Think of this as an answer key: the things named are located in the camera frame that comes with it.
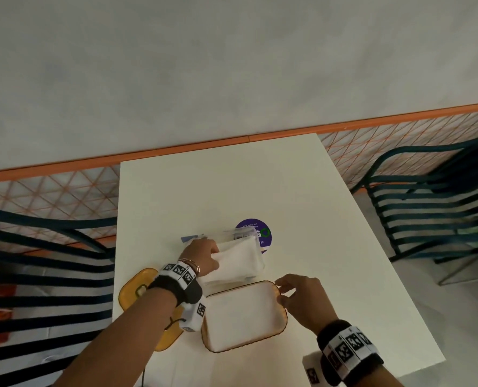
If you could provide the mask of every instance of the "yellow plate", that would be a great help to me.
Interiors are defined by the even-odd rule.
[[[119,305],[124,311],[130,308],[130,306],[145,292],[157,274],[158,271],[152,268],[141,270],[121,288],[121,291],[119,292]],[[171,318],[173,320],[180,319],[182,317],[182,312],[182,306],[176,307]],[[182,333],[183,330],[179,328],[178,322],[174,323],[169,329],[164,331],[155,351],[161,352],[166,350],[180,335],[182,335]]]

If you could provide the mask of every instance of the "human hand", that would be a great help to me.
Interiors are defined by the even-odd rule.
[[[291,296],[281,295],[277,301],[314,334],[318,335],[325,326],[339,319],[319,279],[286,274],[274,283],[280,286],[280,293],[296,289]]]
[[[219,262],[210,256],[216,252],[219,252],[219,248],[214,240],[207,238],[194,239],[190,245],[185,247],[178,259],[193,261],[200,268],[198,277],[201,277],[217,270],[219,267]]]

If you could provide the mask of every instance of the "purple round sticker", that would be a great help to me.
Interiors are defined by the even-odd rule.
[[[257,219],[246,219],[242,220],[237,224],[236,228],[242,227],[255,227],[257,230],[258,240],[261,244],[262,254],[264,254],[268,247],[271,246],[271,230],[269,227],[261,220]]]

